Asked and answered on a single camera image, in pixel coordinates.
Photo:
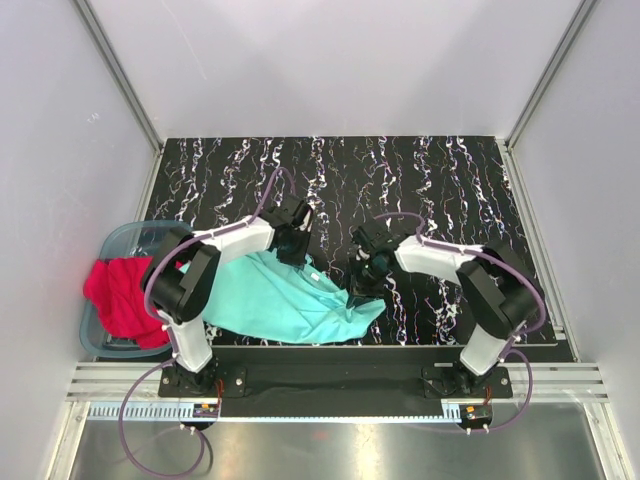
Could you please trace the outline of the teal t shirt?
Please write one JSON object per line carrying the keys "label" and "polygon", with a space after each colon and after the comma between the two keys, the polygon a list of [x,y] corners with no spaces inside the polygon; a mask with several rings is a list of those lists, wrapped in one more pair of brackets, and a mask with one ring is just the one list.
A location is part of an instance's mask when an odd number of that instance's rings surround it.
{"label": "teal t shirt", "polygon": [[296,268],[263,251],[218,268],[202,317],[218,329],[261,340],[339,343],[363,337],[386,310],[382,299],[354,307],[348,299],[310,259]]}

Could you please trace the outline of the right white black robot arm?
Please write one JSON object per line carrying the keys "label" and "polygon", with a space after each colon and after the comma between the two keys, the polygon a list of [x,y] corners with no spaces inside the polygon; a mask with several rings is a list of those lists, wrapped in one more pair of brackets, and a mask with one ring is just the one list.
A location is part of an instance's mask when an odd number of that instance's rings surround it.
{"label": "right white black robot arm", "polygon": [[461,287],[475,327],[459,359],[438,380],[427,382],[441,396],[476,396],[504,357],[519,328],[546,313],[542,293],[519,259],[498,244],[468,246],[390,233],[352,235],[347,306],[383,296],[383,284],[396,272],[423,274]]}

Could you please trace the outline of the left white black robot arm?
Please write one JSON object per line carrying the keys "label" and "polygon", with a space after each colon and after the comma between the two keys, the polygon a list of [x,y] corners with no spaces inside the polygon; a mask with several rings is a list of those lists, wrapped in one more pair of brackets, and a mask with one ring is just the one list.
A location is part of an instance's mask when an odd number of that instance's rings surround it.
{"label": "left white black robot arm", "polygon": [[171,380],[196,396],[215,386],[217,361],[206,335],[203,312],[220,267],[243,256],[274,251],[301,266],[309,245],[313,215],[296,219],[248,216],[225,227],[191,233],[172,229],[143,276],[148,314],[160,321],[172,348]]}

